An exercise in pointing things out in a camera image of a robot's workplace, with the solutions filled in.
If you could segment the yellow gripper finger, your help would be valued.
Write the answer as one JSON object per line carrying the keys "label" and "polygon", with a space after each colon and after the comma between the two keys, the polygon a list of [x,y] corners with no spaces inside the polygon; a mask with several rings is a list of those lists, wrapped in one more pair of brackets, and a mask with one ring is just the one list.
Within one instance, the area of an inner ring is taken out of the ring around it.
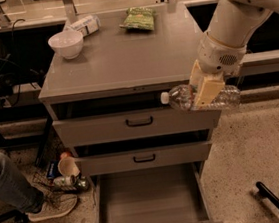
{"label": "yellow gripper finger", "polygon": [[199,87],[204,81],[205,72],[202,71],[198,61],[195,61],[190,74],[190,85]]}
{"label": "yellow gripper finger", "polygon": [[199,76],[199,78],[190,82],[196,89],[194,105],[197,107],[209,105],[225,86],[222,73]]}

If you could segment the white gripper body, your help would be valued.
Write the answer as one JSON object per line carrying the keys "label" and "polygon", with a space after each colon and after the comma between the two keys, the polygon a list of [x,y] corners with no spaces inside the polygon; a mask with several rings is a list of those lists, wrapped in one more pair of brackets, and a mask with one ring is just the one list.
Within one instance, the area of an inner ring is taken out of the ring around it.
{"label": "white gripper body", "polygon": [[223,45],[206,33],[199,43],[197,61],[201,70],[207,74],[234,74],[245,54],[245,46]]}

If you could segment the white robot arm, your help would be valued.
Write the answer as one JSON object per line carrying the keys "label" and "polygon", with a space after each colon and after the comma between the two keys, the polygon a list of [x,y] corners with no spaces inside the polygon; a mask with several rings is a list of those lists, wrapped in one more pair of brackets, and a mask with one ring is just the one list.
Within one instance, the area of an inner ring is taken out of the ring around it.
{"label": "white robot arm", "polygon": [[221,0],[215,10],[189,79],[197,108],[208,106],[223,90],[224,78],[237,71],[253,33],[271,14],[279,15],[279,0]]}

